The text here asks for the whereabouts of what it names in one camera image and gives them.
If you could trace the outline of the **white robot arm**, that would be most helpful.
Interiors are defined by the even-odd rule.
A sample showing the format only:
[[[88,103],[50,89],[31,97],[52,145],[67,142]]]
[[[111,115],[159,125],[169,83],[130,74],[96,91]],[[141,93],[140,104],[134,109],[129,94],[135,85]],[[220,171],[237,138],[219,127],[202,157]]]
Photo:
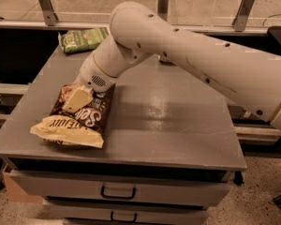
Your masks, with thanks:
[[[280,55],[175,28],[136,2],[114,8],[110,33],[84,60],[74,82],[105,92],[153,54],[281,130]]]

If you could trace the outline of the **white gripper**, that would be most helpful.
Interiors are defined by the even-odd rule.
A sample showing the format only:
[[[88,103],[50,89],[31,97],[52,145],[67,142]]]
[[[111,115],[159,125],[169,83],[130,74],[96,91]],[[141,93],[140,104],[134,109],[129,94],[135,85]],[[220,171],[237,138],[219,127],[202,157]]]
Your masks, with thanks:
[[[107,75],[97,64],[95,57],[90,54],[82,63],[79,78],[82,84],[91,87],[96,92],[105,92],[114,86],[116,78]],[[63,110],[75,113],[93,100],[93,90],[78,87],[67,99]]]

